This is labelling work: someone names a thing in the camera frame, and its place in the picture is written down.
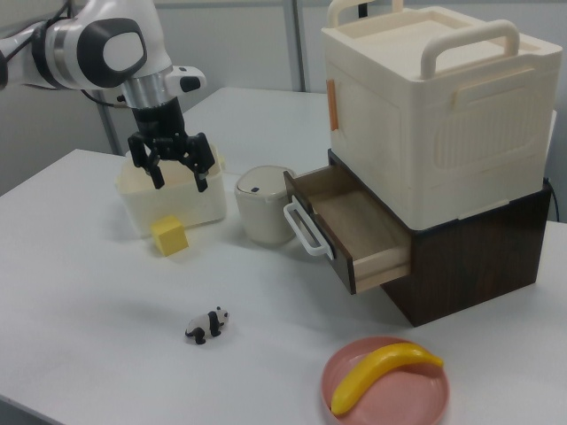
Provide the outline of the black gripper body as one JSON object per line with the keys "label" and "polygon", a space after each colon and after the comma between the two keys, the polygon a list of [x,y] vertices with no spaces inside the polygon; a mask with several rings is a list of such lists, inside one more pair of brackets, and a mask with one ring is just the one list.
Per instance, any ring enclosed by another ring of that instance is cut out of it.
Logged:
{"label": "black gripper body", "polygon": [[174,98],[164,104],[145,109],[133,109],[137,131],[131,135],[132,140],[148,141],[164,139],[167,143],[160,148],[166,148],[172,154],[184,154],[185,123],[179,100]]}

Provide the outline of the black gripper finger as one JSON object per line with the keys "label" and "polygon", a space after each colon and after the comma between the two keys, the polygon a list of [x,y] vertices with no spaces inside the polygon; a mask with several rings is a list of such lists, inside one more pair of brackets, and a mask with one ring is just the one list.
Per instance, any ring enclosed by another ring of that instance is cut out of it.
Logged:
{"label": "black gripper finger", "polygon": [[183,164],[193,172],[198,191],[204,192],[208,187],[206,177],[210,168],[210,147],[206,135],[187,136],[183,148]]}
{"label": "black gripper finger", "polygon": [[155,139],[136,132],[128,139],[128,146],[134,166],[142,168],[151,177],[155,189],[161,189],[165,181],[159,168],[160,156]]}

